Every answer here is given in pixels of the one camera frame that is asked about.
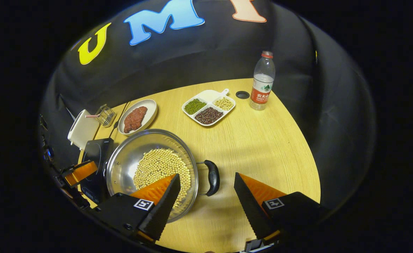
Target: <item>plastic water bottle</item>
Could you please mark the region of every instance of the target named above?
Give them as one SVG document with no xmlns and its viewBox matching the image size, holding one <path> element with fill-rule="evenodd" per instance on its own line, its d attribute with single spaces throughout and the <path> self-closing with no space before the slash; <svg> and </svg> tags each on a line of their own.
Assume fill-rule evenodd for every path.
<svg viewBox="0 0 413 253">
<path fill-rule="evenodd" d="M 275 64 L 272 59 L 272 52 L 263 51 L 261 59 L 256 63 L 253 72 L 253 88 L 250 95 L 250 107 L 255 110 L 266 108 L 273 80 L 275 79 Z"/>
</svg>

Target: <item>black induction cooktop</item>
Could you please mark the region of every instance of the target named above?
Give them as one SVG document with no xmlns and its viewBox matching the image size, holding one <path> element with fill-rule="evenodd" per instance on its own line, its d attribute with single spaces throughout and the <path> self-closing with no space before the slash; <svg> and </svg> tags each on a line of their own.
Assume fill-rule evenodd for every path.
<svg viewBox="0 0 413 253">
<path fill-rule="evenodd" d="M 94 203 L 99 204 L 110 197 L 107 183 L 105 181 L 105 171 L 107 162 L 113 152 L 114 140 L 111 138 L 88 141 L 84 148 L 82 162 L 91 160 L 97 165 L 97 171 L 86 177 L 80 188 Z"/>
</svg>

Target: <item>yellow letter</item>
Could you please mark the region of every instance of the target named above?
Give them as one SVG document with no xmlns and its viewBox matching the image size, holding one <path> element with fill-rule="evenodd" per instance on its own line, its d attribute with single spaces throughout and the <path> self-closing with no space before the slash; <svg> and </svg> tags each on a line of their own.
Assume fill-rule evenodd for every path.
<svg viewBox="0 0 413 253">
<path fill-rule="evenodd" d="M 230 0 L 235 8 L 236 13 L 233 14 L 233 18 L 242 21 L 261 22 L 264 23 L 267 20 L 258 14 L 255 7 L 250 1 L 253 0 Z"/>
<path fill-rule="evenodd" d="M 80 53 L 80 63 L 86 65 L 90 63 L 94 58 L 98 56 L 100 51 L 102 51 L 105 42 L 107 41 L 107 27 L 110 26 L 111 23 L 105 25 L 104 27 L 100 28 L 98 32 L 94 35 L 97 35 L 97 45 L 92 50 L 92 52 L 88 51 L 88 43 L 92 38 L 87 39 L 81 46 L 78 48 L 78 52 Z"/>
</svg>

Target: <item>red label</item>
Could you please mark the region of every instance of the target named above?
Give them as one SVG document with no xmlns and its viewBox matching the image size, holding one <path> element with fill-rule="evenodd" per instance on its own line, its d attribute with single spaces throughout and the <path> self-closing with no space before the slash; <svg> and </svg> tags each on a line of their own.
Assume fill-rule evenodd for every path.
<svg viewBox="0 0 413 253">
<path fill-rule="evenodd" d="M 265 104 L 267 103 L 267 99 L 269 99 L 269 93 L 263 93 L 261 91 L 256 90 L 255 88 L 252 88 L 252 94 L 250 95 L 250 99 L 252 99 L 253 102 L 258 103 L 258 104 Z"/>
</svg>

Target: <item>round table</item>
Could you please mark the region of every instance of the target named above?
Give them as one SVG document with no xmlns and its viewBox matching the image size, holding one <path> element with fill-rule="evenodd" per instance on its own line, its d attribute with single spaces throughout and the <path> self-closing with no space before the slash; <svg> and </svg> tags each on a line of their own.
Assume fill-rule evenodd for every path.
<svg viewBox="0 0 413 253">
<path fill-rule="evenodd" d="M 158 114 L 149 128 L 168 130 L 189 147 L 196 161 L 211 160 L 219 168 L 220 189 L 211 197 L 197 196 L 187 215 L 166 225 L 157 245 L 186 252 L 236 252 L 256 239 L 233 188 L 235 173 L 250 176 L 287 194 L 299 191 L 320 202 L 319 175 L 306 140 L 282 102 L 271 93 L 266 109 L 256 111 L 250 99 L 239 99 L 237 91 L 250 93 L 252 78 L 221 80 L 176 88 L 143 99 L 158 104 Z M 235 108 L 221 121 L 204 127 L 191 120 L 181 106 L 204 90 L 230 90 Z M 126 104 L 113 108 L 119 116 Z M 99 127 L 94 139 L 107 138 L 112 127 Z M 127 136 L 114 130 L 120 144 Z M 208 169 L 198 165 L 199 190 L 209 189 Z M 89 200 L 91 208 L 96 204 Z"/>
</svg>

